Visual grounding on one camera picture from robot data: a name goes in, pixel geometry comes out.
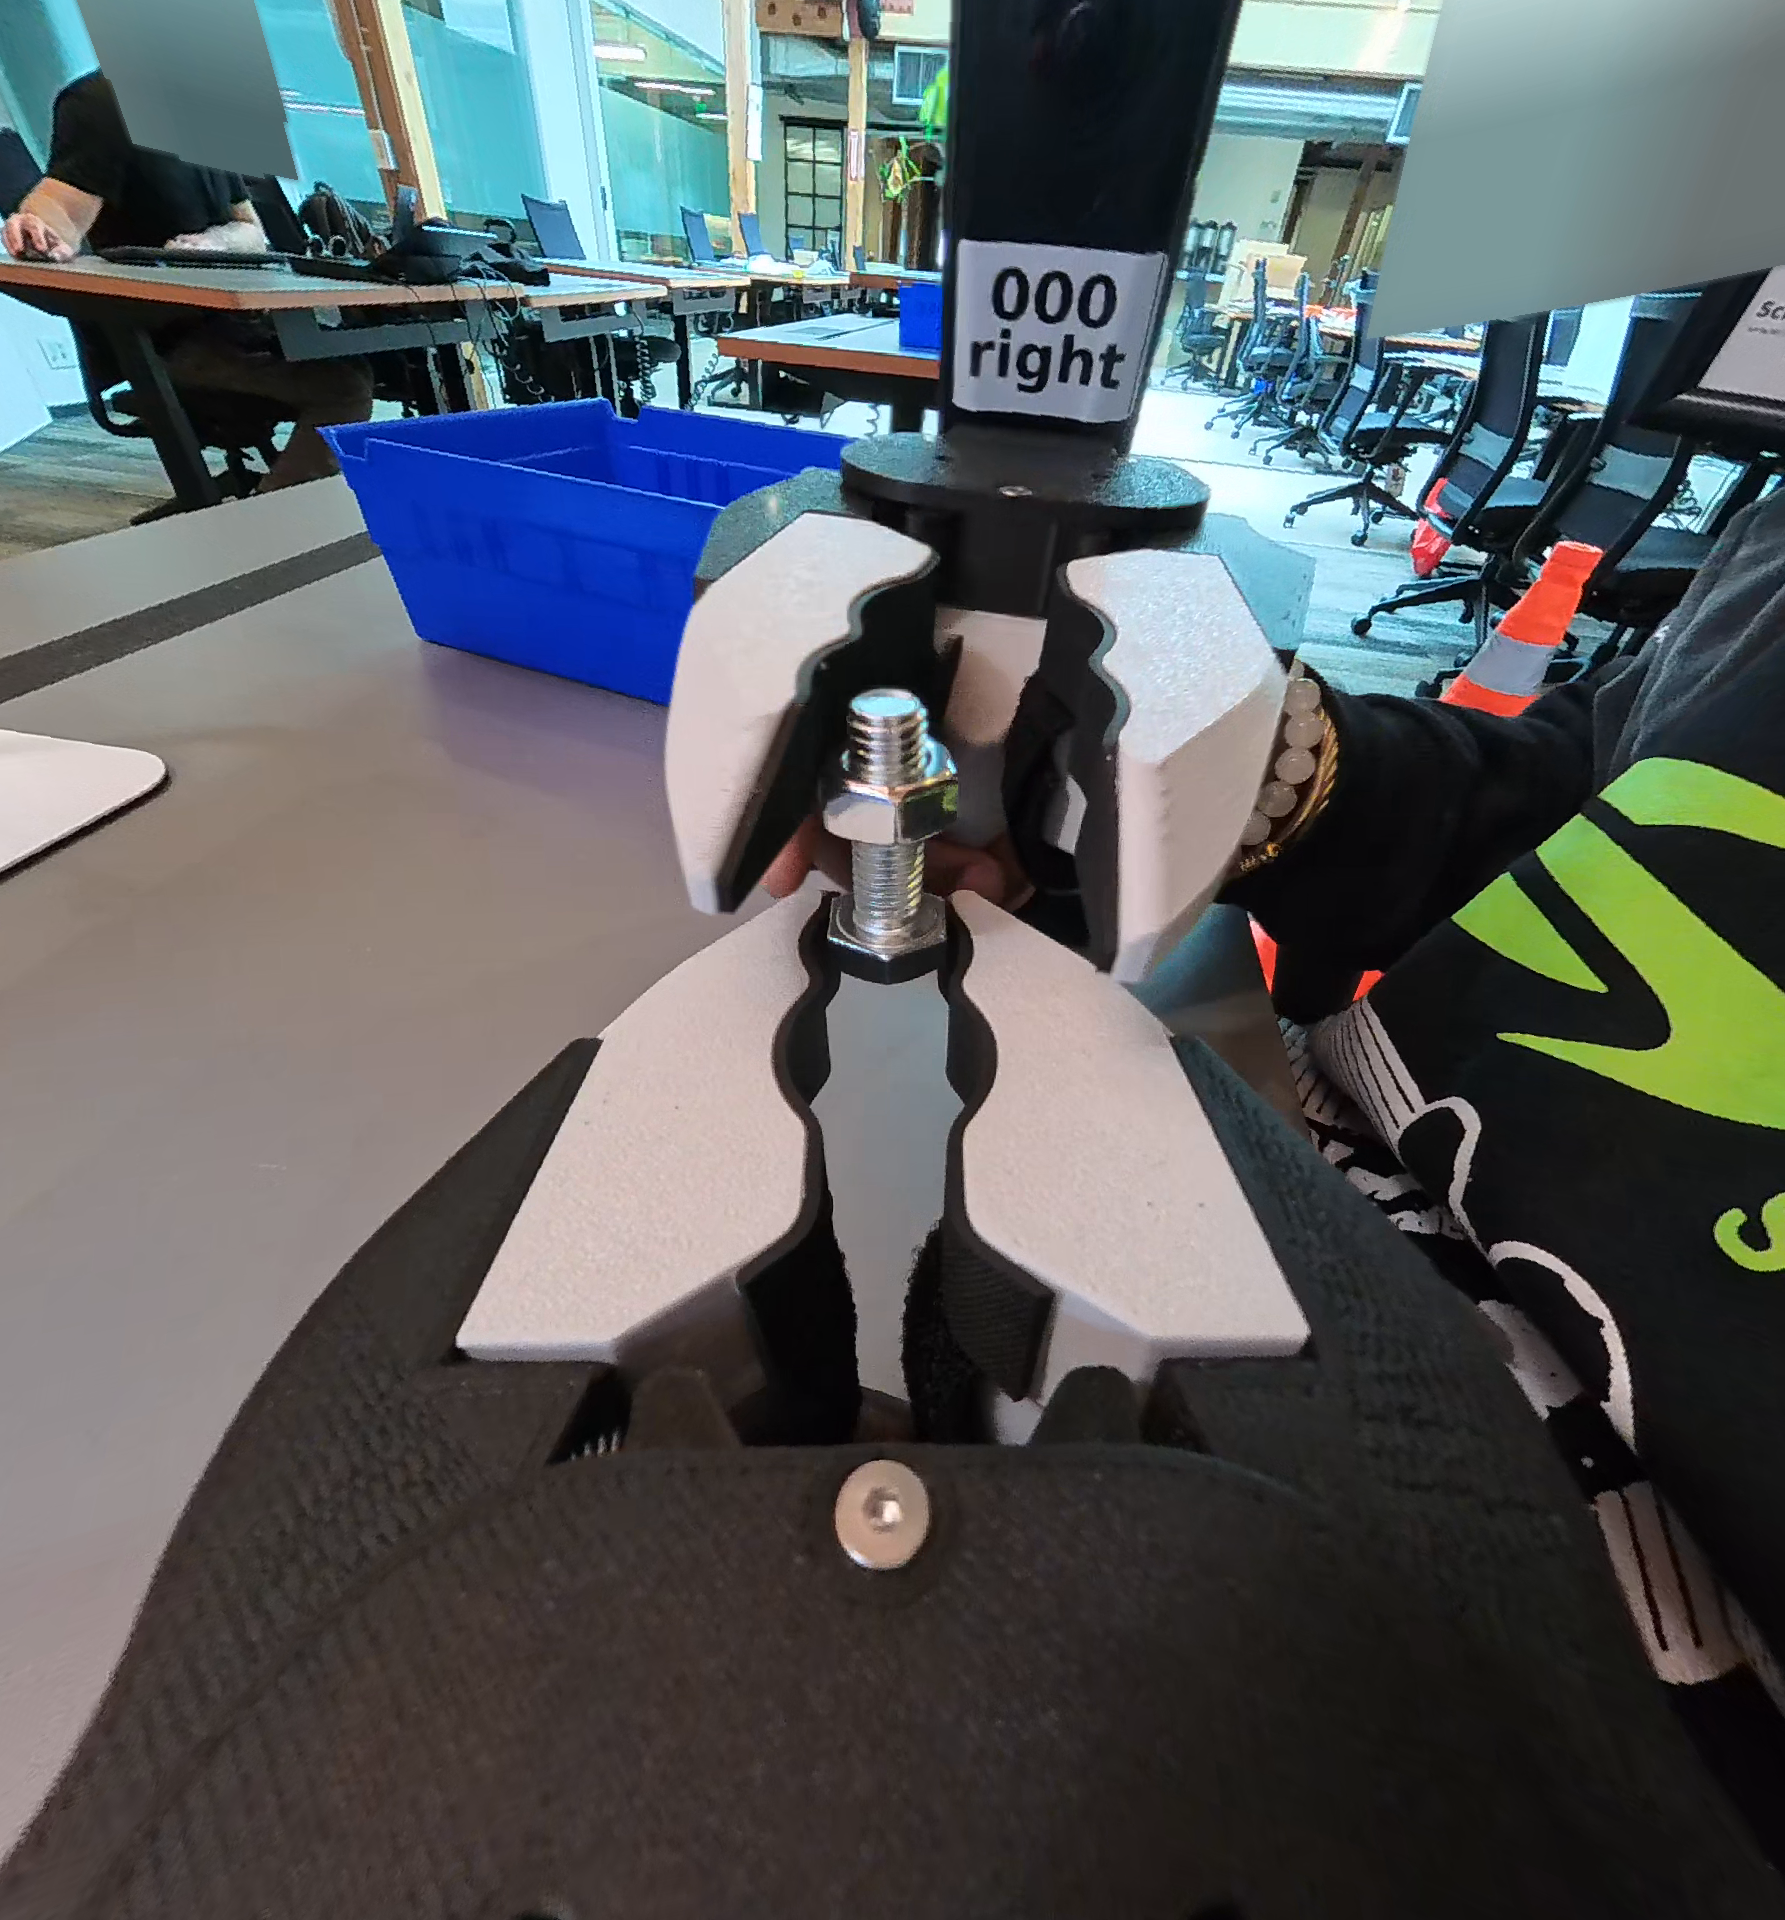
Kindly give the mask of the person's right forearm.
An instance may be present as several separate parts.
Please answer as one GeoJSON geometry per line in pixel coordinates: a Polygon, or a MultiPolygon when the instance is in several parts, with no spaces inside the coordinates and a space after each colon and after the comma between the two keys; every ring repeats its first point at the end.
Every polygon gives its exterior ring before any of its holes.
{"type": "Polygon", "coordinates": [[[1222,898],[1276,944],[1276,1011],[1343,1010],[1435,926],[1580,810],[1631,708],[1636,661],[1550,687],[1516,715],[1326,690],[1326,795],[1222,898]]]}

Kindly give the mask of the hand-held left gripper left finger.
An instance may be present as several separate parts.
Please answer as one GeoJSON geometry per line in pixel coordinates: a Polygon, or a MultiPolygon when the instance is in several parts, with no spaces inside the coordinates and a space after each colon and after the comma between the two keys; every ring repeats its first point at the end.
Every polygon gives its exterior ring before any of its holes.
{"type": "Polygon", "coordinates": [[[855,1418],[858,1314],[811,1102],[838,992],[805,890],[599,1037],[457,1334],[473,1361],[701,1372],[742,1418],[855,1418]]]}

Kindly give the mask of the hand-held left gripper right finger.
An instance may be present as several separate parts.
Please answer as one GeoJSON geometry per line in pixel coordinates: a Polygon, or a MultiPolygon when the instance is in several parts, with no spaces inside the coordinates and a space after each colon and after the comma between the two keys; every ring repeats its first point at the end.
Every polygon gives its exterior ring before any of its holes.
{"type": "Polygon", "coordinates": [[[1142,1404],[1166,1368],[1311,1344],[1162,1019],[971,893],[943,996],[959,1115],[905,1306],[917,1440],[1023,1441],[1071,1377],[1142,1404]]]}

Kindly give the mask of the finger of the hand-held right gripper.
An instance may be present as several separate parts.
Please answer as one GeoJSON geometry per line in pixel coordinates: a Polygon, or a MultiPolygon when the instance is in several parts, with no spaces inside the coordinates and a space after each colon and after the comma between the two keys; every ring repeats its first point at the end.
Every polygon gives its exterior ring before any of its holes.
{"type": "Polygon", "coordinates": [[[889,527],[806,515],[698,598],[665,730],[665,792],[691,904],[732,915],[820,799],[855,696],[944,720],[939,554],[889,527]]]}
{"type": "Polygon", "coordinates": [[[1063,566],[1034,671],[1034,881],[1142,983],[1213,903],[1276,756],[1287,677],[1216,552],[1063,566]]]}

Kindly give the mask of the person's right hand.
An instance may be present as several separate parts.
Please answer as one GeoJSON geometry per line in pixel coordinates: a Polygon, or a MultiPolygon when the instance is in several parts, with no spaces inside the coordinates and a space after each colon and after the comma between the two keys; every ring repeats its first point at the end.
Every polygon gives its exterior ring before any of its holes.
{"type": "MultiPolygon", "coordinates": [[[[811,875],[823,875],[840,890],[850,890],[854,851],[855,843],[809,819],[768,865],[761,884],[774,898],[798,893],[811,875]]],[[[1028,903],[1033,884],[1006,835],[985,847],[933,837],[926,843],[926,890],[940,898],[976,893],[1002,909],[1018,911],[1028,903]]]]}

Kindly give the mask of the row of black office chairs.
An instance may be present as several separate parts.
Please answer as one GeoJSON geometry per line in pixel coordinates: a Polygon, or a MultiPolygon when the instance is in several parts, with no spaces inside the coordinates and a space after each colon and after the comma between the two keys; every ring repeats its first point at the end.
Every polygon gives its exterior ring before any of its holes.
{"type": "Polygon", "coordinates": [[[1493,321],[1468,337],[1274,314],[1241,352],[1238,397],[1156,397],[1140,447],[1212,486],[1210,525],[1277,651],[1348,690],[1444,694],[1559,541],[1600,548],[1545,683],[1633,650],[1717,534],[1768,487],[1633,416],[1688,296],[1493,321]],[[1435,479],[1453,549],[1414,575],[1435,479]]]}

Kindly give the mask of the wood-topped office desk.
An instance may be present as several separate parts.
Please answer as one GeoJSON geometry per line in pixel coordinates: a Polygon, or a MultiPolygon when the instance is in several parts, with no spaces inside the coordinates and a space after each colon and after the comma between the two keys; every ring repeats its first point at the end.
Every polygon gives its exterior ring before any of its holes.
{"type": "Polygon", "coordinates": [[[878,430],[917,434],[939,404],[939,357],[909,352],[895,319],[827,312],[725,333],[719,356],[752,386],[755,407],[781,420],[825,420],[840,405],[869,405],[878,430]]]}
{"type": "Polygon", "coordinates": [[[646,314],[667,300],[658,284],[615,275],[551,275],[546,287],[498,278],[403,284],[235,268],[223,257],[155,268],[0,255],[0,293],[105,340],[122,381],[144,405],[146,436],[182,515],[214,509],[224,493],[155,341],[176,319],[268,319],[289,364],[430,354],[439,410],[466,411],[477,362],[493,354],[510,319],[530,316],[546,341],[569,343],[641,332],[646,314]]]}

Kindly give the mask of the white poster stand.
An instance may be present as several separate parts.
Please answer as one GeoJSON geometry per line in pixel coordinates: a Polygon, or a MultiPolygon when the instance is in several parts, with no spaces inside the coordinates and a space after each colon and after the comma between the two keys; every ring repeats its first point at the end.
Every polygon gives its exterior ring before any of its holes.
{"type": "Polygon", "coordinates": [[[152,752],[0,730],[0,881],[165,790],[152,752]]]}

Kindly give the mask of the steel hex bolt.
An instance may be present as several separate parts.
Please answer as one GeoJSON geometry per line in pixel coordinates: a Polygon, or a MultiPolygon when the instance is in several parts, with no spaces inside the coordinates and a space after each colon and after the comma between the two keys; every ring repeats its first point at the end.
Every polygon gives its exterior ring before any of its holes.
{"type": "MultiPolygon", "coordinates": [[[[836,762],[877,782],[915,775],[950,751],[930,732],[926,704],[902,687],[858,694],[845,712],[836,762]]],[[[949,944],[947,909],[926,893],[926,843],[867,847],[851,855],[851,888],[831,906],[830,944],[854,976],[902,985],[933,972],[949,944]]]]}

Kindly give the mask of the steel hex nut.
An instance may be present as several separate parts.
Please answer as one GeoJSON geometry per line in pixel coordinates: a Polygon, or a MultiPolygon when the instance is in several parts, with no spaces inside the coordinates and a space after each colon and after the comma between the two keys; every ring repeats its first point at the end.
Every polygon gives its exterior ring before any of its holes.
{"type": "Polygon", "coordinates": [[[927,843],[953,828],[959,810],[956,768],[944,751],[930,754],[915,775],[889,783],[834,762],[819,790],[823,827],[867,847],[927,843]]]}

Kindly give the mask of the black white patterned pants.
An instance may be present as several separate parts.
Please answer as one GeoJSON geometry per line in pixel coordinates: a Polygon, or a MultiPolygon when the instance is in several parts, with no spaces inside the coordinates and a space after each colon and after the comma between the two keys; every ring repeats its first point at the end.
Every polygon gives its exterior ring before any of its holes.
{"type": "Polygon", "coordinates": [[[1311,1029],[1283,1024],[1313,1144],[1462,1293],[1587,1502],[1625,1611],[1676,1721],[1785,1882],[1785,1673],[1692,1532],[1651,1484],[1623,1401],[1625,1351],[1562,1260],[1501,1241],[1559,1280],[1600,1326],[1607,1382],[1582,1377],[1510,1295],[1466,1212],[1476,1110],[1426,1101],[1365,1001],[1311,1029]]]}

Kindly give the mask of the green hanging plant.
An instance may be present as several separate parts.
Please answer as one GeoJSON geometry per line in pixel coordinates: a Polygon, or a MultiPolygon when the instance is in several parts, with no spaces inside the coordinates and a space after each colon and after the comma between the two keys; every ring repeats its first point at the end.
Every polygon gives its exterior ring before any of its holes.
{"type": "Polygon", "coordinates": [[[926,181],[943,181],[947,170],[950,67],[940,67],[917,102],[920,120],[913,130],[889,136],[878,179],[881,197],[890,203],[905,197],[926,181]]]}

